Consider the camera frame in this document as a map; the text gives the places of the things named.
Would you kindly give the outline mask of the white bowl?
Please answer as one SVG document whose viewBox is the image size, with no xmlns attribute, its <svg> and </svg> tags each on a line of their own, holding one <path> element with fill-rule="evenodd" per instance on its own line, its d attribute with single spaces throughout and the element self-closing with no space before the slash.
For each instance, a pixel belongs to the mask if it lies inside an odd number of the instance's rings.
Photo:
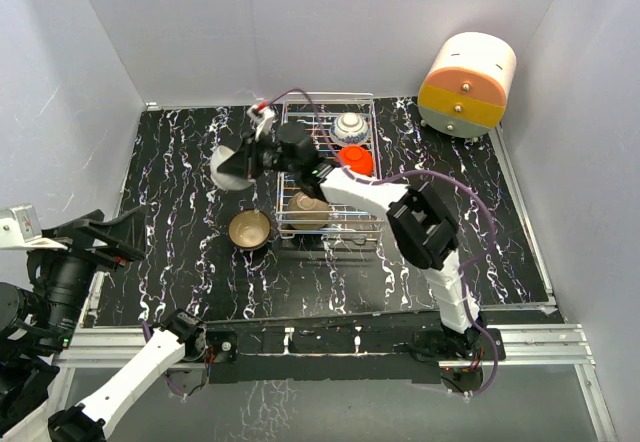
<svg viewBox="0 0 640 442">
<path fill-rule="evenodd" d="M 209 164 L 211 179 L 214 184 L 221 190 L 242 191 L 249 188 L 252 183 L 246 179 L 242 179 L 219 171 L 222 163 L 227 161 L 233 154 L 234 151 L 224 145 L 220 145 L 214 149 Z"/>
</svg>

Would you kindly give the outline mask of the tan bowl with brown rim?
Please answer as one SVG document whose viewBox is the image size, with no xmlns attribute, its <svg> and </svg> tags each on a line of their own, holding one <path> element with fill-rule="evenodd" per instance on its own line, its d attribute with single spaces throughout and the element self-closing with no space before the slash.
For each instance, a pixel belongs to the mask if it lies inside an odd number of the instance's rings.
<svg viewBox="0 0 640 442">
<path fill-rule="evenodd" d="M 230 221 L 228 233 L 232 243 L 242 250 L 257 250 L 269 240 L 271 220 L 259 210 L 237 213 Z"/>
</svg>

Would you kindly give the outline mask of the black bowl with beige outside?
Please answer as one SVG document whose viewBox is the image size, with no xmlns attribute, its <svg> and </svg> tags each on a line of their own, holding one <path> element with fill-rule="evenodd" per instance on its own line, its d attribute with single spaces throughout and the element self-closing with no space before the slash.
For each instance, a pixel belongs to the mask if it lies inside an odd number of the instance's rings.
<svg viewBox="0 0 640 442">
<path fill-rule="evenodd" d="M 286 218 L 296 230 L 319 230 L 329 220 L 329 204 L 297 192 L 288 202 Z"/>
</svg>

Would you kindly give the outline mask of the blue floral porcelain bowl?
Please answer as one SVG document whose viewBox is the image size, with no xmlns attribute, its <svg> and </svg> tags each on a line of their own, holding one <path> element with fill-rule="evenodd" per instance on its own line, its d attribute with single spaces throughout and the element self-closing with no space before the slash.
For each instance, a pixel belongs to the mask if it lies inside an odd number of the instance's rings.
<svg viewBox="0 0 640 442">
<path fill-rule="evenodd" d="M 371 129 L 368 121 L 358 113 L 340 114 L 330 127 L 332 142 L 340 147 L 363 146 L 368 143 Z"/>
</svg>

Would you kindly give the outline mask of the red bowl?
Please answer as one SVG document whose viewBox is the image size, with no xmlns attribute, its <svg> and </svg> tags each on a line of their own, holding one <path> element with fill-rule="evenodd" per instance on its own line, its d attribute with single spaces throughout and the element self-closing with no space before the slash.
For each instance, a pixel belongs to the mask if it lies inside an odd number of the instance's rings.
<svg viewBox="0 0 640 442">
<path fill-rule="evenodd" d="M 353 172 L 371 177 L 374 173 L 374 160 L 363 146 L 348 145 L 338 152 L 338 160 Z"/>
</svg>

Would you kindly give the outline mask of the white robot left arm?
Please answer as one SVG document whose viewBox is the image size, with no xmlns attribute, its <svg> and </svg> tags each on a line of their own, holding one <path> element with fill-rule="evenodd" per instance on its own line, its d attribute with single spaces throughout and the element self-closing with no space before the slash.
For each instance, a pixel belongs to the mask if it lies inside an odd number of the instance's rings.
<svg viewBox="0 0 640 442">
<path fill-rule="evenodd" d="M 146 256 L 147 212 L 112 220 L 95 210 L 42 229 L 30 204 L 1 212 L 1 247 L 23 251 L 31 287 L 1 285 L 1 438 L 4 441 L 105 441 L 135 402 L 169 368 L 206 349 L 205 326 L 178 310 L 144 331 L 145 344 L 83 401 L 48 409 L 58 367 L 49 358 L 70 346 L 94 276 Z"/>
</svg>

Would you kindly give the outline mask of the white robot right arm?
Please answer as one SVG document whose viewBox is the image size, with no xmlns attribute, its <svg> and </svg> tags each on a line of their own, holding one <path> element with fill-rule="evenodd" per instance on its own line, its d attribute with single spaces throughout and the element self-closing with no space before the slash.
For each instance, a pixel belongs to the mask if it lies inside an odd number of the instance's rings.
<svg viewBox="0 0 640 442">
<path fill-rule="evenodd" d="M 412 187 L 402 183 L 400 175 L 387 180 L 360 176 L 324 157 L 297 122 L 281 126 L 274 138 L 265 129 L 261 124 L 245 135 L 237 149 L 224 145 L 214 149 L 211 178 L 220 189 L 243 190 L 267 171 L 287 173 L 314 199 L 385 220 L 403 258 L 429 282 L 441 321 L 437 343 L 402 342 L 397 351 L 428 360 L 470 357 L 479 362 L 482 340 L 487 340 L 492 354 L 499 354 L 497 341 L 485 328 L 479 305 L 463 280 L 459 225 L 430 184 Z"/>
</svg>

